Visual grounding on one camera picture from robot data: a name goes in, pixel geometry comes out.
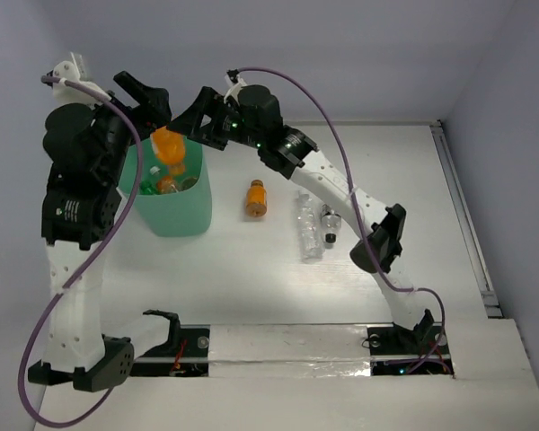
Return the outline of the small orange juice bottle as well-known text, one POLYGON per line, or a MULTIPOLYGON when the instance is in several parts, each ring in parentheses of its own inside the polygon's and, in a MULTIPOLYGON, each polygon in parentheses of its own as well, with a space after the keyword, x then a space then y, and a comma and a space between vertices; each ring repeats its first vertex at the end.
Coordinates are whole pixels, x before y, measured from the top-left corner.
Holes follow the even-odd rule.
POLYGON ((155 157, 168 168, 171 175, 179 176, 186 172, 186 145, 183 135, 162 127, 151 134, 150 142, 155 157))

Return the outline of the green plastic soda bottle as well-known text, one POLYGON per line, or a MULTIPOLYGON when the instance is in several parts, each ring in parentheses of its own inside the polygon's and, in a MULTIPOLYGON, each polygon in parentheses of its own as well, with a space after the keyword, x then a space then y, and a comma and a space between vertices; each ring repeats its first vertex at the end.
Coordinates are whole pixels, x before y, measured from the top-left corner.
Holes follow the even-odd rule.
POLYGON ((139 194, 143 196, 159 196, 161 191, 155 181, 143 180, 139 184, 139 194))

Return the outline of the orange juice bottle gold cap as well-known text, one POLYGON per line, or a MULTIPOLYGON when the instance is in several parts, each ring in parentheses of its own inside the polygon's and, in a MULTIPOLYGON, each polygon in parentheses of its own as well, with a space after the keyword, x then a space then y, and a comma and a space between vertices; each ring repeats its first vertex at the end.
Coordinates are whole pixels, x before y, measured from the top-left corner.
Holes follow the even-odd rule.
POLYGON ((245 212, 247 216, 259 218, 267 212, 267 193, 261 180, 253 180, 246 193, 245 212))

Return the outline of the clear crushed water bottle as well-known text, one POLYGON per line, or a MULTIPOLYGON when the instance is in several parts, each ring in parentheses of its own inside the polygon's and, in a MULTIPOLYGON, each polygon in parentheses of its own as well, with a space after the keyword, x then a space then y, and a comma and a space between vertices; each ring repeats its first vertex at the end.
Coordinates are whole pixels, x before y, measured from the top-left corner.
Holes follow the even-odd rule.
POLYGON ((312 197, 301 190, 296 197, 296 220, 302 259, 317 261, 323 257, 323 240, 312 197))

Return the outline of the clear bottle black cap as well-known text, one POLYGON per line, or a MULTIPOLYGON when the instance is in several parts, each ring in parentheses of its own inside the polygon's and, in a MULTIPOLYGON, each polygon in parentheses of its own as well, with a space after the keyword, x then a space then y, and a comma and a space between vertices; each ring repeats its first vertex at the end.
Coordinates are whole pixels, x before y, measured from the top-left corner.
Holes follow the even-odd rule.
POLYGON ((323 232, 323 239, 326 244, 334 244, 337 241, 341 229, 342 219, 340 215, 330 206, 322 204, 320 213, 320 223, 323 232))

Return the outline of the orange blue label drink bottle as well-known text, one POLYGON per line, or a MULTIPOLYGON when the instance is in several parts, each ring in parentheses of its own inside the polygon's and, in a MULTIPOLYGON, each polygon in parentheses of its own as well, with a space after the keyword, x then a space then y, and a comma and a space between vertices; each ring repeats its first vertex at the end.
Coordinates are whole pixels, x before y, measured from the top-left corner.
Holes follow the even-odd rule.
POLYGON ((181 189, 187 190, 191 189, 199 180, 198 177, 187 177, 181 182, 181 189))

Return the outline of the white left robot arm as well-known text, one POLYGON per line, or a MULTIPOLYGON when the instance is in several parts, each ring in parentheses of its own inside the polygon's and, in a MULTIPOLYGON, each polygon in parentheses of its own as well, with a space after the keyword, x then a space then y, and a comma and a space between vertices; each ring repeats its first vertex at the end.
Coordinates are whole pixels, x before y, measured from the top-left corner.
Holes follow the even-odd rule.
POLYGON ((51 168, 41 235, 54 305, 46 351, 23 374, 31 383, 108 390, 126 381, 138 357, 170 355, 181 344, 173 312, 148 310, 116 335, 102 332, 103 251, 133 205, 118 191, 124 162, 130 148, 139 148, 172 115, 165 89, 124 71, 114 80, 135 107, 59 72, 43 79, 64 101, 46 118, 42 141, 51 168))

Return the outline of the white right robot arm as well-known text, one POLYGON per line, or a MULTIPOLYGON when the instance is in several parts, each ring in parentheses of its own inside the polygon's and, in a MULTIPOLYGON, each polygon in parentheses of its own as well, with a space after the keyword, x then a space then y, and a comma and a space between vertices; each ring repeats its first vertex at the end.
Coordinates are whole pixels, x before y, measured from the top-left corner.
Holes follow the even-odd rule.
POLYGON ((256 149, 261 162, 313 193, 350 226, 358 243, 352 262, 372 275, 386 300, 397 345, 415 352, 429 339, 434 318, 422 305, 399 261, 406 211, 386 204, 349 184, 317 144, 304 132, 286 125, 278 99, 262 85, 245 85, 225 95, 203 87, 196 100, 168 129, 218 150, 229 142, 256 149))

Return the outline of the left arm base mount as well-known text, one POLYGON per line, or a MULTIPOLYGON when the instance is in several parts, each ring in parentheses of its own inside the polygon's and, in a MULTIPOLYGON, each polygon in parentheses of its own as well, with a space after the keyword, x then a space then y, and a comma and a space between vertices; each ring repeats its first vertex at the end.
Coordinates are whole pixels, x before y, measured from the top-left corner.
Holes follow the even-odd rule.
POLYGON ((150 309, 126 334, 135 351, 131 377, 208 376, 208 325, 183 325, 175 312, 150 309))

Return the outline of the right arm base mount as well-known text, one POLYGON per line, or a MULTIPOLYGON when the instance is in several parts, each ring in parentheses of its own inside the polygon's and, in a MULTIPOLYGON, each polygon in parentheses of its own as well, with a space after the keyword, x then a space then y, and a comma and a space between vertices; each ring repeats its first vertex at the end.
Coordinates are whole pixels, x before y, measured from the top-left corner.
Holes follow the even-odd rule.
POLYGON ((373 376, 454 375, 446 333, 426 310, 413 330, 396 324, 368 327, 361 347, 373 376))

